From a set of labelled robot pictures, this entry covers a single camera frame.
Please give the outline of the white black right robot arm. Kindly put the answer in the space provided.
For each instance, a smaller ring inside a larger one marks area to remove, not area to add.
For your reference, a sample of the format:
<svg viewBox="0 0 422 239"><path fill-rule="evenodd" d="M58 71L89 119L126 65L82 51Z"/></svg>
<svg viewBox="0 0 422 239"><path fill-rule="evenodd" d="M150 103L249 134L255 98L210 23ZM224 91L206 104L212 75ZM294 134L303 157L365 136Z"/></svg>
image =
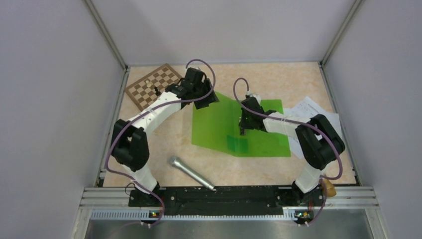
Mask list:
<svg viewBox="0 0 422 239"><path fill-rule="evenodd" d="M319 184L325 168L340 162L345 144L326 116L289 117L275 110L264 111L257 97L247 95L241 101L240 133L247 129L278 133L298 140L306 160L304 169L293 182L292 199L305 205L312 199L312 190Z"/></svg>

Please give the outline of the white paper files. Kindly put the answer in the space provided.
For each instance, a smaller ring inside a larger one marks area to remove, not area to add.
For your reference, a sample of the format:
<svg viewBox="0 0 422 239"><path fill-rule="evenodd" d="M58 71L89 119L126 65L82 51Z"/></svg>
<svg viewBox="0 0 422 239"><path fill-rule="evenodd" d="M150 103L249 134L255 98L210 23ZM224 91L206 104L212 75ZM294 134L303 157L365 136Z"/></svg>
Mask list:
<svg viewBox="0 0 422 239"><path fill-rule="evenodd" d="M322 114L327 117L328 121L331 123L333 128L336 130L337 134L340 136L342 140L342 129L340 125L340 118L339 114L337 113L330 113L324 110L320 105L318 105L315 101L313 101L310 97L306 96L303 98L299 103L297 103L291 109L283 108L283 114L288 117L301 117L301 118L311 118L316 116L317 114ZM289 137L289 145L291 152L299 159L304 159L304 155L302 153L299 141L292 137Z"/></svg>

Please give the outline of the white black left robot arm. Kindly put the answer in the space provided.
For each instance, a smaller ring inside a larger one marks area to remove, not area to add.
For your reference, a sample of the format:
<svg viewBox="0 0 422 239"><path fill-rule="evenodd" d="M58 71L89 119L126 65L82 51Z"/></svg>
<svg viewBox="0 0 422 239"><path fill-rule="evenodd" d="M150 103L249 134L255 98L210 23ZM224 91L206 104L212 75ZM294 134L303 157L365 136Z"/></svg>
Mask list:
<svg viewBox="0 0 422 239"><path fill-rule="evenodd" d="M164 92L140 114L114 124L108 156L124 167L122 176L129 178L140 198L148 206L159 201L158 182L147 164L150 157L148 136L169 116L194 103L197 109L218 102L214 87L215 75L209 79L195 68L187 68L178 83L170 84Z"/></svg>

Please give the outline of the green plastic folder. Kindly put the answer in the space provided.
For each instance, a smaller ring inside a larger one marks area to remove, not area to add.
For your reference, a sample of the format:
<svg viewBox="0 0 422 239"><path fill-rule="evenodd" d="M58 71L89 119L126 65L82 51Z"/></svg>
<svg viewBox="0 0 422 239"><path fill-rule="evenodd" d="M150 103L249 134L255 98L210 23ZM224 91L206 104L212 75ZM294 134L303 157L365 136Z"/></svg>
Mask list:
<svg viewBox="0 0 422 239"><path fill-rule="evenodd" d="M219 102L193 108L192 144L235 157L290 157L288 137L282 134L247 130L240 134L241 106L216 92Z"/></svg>

